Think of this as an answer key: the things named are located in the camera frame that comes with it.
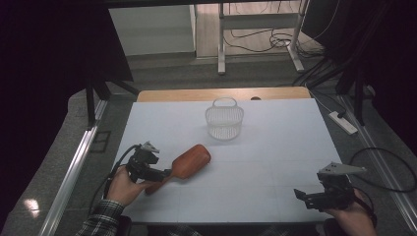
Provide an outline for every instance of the gray carpet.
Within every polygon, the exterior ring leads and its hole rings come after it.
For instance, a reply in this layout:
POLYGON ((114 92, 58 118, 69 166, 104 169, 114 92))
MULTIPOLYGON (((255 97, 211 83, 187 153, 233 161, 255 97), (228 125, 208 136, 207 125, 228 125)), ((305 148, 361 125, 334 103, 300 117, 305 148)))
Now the gray carpet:
MULTIPOLYGON (((308 60, 304 65, 309 68, 316 62, 317 60, 308 60)), ((185 66, 156 64, 151 68, 133 70, 132 73, 135 81, 131 85, 141 90, 276 87, 291 84, 298 76, 292 62, 286 56, 258 62, 256 60, 250 62, 230 60, 230 63, 226 65, 225 76, 219 76, 216 73, 216 65, 210 63, 185 66)), ((324 83, 318 87, 318 90, 334 93, 335 82, 336 80, 324 83)), ((93 192, 113 163, 131 105, 136 98, 113 85, 110 85, 110 88, 114 95, 107 104, 95 142, 90 148, 79 181, 55 235, 74 235, 80 229, 87 217, 89 201, 93 192)), ((340 109, 334 101, 319 95, 318 98, 331 110, 340 109)), ((348 136, 328 118, 328 111, 325 108, 321 107, 321 110, 340 158, 346 163, 353 153, 363 148, 360 138, 357 135, 348 136)), ((415 155, 381 119, 378 112, 372 107, 371 100, 364 102, 364 119, 367 129, 371 132, 378 147, 387 148, 401 155, 416 169, 415 155)), ((61 131, 27 190, 9 214, 1 235, 38 234, 86 126, 85 93, 79 92, 69 100, 69 112, 61 131), (38 209, 28 211, 25 200, 29 199, 37 200, 38 209)), ((411 184, 410 176, 406 174, 407 172, 398 161, 389 158, 389 156, 387 161, 401 183, 411 184)), ((372 162, 366 155, 361 156, 355 161, 355 164, 369 169, 364 177, 381 182, 372 162)), ((354 185, 371 195, 379 217, 377 228, 379 235, 412 235, 389 193, 354 178, 352 181, 354 185)), ((410 194, 414 203, 416 197, 415 193, 410 194)), ((142 225, 135 225, 131 235, 146 235, 146 229, 142 225)))

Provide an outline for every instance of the white wall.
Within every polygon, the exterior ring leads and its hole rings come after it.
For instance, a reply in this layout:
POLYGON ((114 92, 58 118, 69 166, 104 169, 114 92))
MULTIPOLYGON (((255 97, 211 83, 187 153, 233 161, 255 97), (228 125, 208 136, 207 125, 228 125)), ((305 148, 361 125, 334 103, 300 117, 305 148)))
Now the white wall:
POLYGON ((188 5, 109 11, 126 56, 195 51, 188 5))

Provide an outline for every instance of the sleeve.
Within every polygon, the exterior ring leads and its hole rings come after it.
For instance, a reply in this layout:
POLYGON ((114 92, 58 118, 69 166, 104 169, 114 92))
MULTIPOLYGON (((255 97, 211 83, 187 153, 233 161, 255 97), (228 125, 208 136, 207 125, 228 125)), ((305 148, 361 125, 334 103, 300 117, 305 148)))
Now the sleeve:
POLYGON ((123 209, 124 207, 115 201, 101 200, 76 235, 116 235, 119 217, 123 209))

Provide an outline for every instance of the electrical outlet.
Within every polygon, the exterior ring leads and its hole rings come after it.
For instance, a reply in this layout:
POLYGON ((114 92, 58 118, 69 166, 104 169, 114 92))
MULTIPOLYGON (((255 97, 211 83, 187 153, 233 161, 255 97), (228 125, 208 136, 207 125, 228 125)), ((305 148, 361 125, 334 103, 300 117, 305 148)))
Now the electrical outlet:
POLYGON ((358 130, 350 124, 346 119, 338 118, 338 113, 336 111, 331 112, 328 116, 333 120, 338 126, 340 126, 347 134, 352 135, 358 132, 358 130))

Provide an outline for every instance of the brown leather object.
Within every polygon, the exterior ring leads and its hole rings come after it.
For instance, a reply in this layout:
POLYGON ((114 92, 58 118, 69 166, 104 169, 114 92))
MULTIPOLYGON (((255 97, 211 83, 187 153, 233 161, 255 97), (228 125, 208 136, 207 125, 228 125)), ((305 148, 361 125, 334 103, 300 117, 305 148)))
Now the brown leather object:
POLYGON ((172 161, 171 174, 163 179, 160 183, 155 183, 149 188, 145 189, 145 193, 148 195, 156 192, 162 185, 168 182, 171 178, 176 177, 179 179, 188 179, 203 167, 205 167, 211 160, 209 151, 202 145, 195 145, 186 152, 178 156, 172 161))

